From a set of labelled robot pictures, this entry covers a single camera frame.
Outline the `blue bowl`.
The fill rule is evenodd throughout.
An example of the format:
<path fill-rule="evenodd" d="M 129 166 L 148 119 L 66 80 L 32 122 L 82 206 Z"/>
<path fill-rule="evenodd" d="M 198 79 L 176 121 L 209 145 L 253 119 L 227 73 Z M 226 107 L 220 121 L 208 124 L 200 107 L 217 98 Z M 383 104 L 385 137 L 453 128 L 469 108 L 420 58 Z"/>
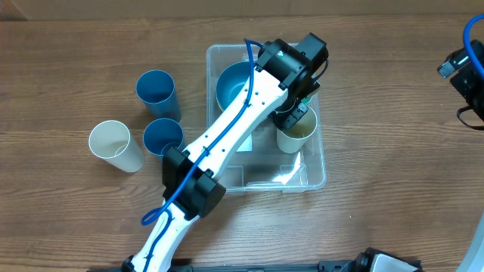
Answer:
<path fill-rule="evenodd" d="M 224 111 L 237 97 L 250 76 L 250 63 L 242 61 L 228 66 L 216 83 L 216 100 Z"/>

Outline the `tall beige cup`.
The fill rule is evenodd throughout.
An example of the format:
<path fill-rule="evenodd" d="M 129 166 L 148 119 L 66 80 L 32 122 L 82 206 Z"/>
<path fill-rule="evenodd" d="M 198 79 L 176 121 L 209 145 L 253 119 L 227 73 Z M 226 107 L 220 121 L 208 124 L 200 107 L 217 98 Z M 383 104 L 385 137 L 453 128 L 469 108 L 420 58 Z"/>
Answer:
<path fill-rule="evenodd" d="M 145 163 L 145 156 L 129 128 L 117 120 L 96 125 L 88 138 L 90 151 L 118 169 L 133 173 Z"/>
<path fill-rule="evenodd" d="M 306 141 L 315 133 L 318 118 L 310 107 L 308 112 L 291 128 L 286 131 L 277 130 L 277 145 L 284 153 L 295 153 L 302 148 Z"/>

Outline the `tall dark blue cup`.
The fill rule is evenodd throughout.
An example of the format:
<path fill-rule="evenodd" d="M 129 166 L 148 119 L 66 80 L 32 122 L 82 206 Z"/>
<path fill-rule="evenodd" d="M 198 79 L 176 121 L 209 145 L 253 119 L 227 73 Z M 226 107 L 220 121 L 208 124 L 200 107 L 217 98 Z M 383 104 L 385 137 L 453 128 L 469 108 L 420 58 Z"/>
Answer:
<path fill-rule="evenodd" d="M 136 83 L 136 94 L 156 119 L 181 121 L 175 81 L 167 72 L 150 70 L 141 75 Z"/>
<path fill-rule="evenodd" d="M 146 149 L 161 160 L 171 147 L 185 148 L 182 127 L 173 119 L 161 118 L 152 121 L 144 130 L 143 143 Z"/>

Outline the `small mint green cup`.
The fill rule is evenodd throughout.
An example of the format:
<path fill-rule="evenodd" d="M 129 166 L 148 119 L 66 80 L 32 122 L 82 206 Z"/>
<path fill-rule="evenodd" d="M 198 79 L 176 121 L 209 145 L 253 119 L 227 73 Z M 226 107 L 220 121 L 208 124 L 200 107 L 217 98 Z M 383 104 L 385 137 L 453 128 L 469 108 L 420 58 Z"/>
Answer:
<path fill-rule="evenodd" d="M 309 105 L 312 100 L 312 97 L 305 97 L 301 100 L 301 102 L 305 105 Z"/>

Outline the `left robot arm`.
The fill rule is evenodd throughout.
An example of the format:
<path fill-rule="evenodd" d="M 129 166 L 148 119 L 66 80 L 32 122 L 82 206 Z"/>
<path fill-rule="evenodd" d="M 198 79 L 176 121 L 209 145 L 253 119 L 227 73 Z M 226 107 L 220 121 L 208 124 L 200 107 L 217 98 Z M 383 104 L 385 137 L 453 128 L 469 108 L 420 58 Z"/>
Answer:
<path fill-rule="evenodd" d="M 296 46 L 265 42 L 249 56 L 248 80 L 221 116 L 186 148 L 171 147 L 163 156 L 163 204 L 141 219 L 154 228 L 141 251 L 123 262 L 123 271 L 170 268 L 191 225 L 225 195 L 218 180 L 229 159 L 265 119 L 281 131 L 300 122 L 309 110 L 302 100 L 319 88 L 328 57 L 326 42 L 313 33 Z"/>

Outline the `white label in bin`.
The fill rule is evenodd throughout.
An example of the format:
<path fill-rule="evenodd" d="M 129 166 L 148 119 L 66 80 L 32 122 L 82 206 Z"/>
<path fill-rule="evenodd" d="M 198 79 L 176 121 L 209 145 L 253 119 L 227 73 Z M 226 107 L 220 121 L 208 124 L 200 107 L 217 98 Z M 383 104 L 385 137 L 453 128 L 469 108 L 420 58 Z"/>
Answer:
<path fill-rule="evenodd" d="M 237 152 L 251 152 L 253 150 L 253 138 L 249 134 L 244 142 L 238 147 Z"/>

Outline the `clear plastic storage bin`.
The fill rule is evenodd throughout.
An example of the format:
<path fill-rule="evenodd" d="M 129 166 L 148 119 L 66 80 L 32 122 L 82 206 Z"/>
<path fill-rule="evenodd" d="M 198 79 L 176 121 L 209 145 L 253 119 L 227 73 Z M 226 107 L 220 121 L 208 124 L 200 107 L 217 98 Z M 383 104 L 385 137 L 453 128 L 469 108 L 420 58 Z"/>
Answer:
<path fill-rule="evenodd" d="M 206 126 L 222 114 L 216 100 L 216 83 L 230 65 L 248 61 L 244 44 L 214 44 L 206 51 Z M 227 193 L 281 190 L 298 193 L 318 190 L 326 183 L 321 121 L 315 133 L 295 153 L 284 153 L 276 143 L 277 129 L 265 119 L 253 131 L 253 150 L 236 152 L 219 183 Z"/>

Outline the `black rail at table edge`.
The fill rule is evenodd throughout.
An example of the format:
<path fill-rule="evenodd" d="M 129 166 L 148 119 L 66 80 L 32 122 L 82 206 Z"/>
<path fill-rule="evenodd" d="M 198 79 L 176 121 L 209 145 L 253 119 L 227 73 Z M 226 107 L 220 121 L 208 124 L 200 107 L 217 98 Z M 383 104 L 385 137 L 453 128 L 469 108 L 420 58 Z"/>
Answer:
<path fill-rule="evenodd" d="M 339 272 L 339 271 L 410 271 L 422 272 L 420 260 L 405 261 L 394 255 L 388 254 L 371 247 L 360 252 L 354 260 L 319 261 L 313 264 L 264 264 L 264 265 L 237 265 L 237 266 L 215 266 L 197 267 L 175 261 L 169 271 L 181 272 L 289 272 L 289 271 L 314 271 L 314 272 Z"/>

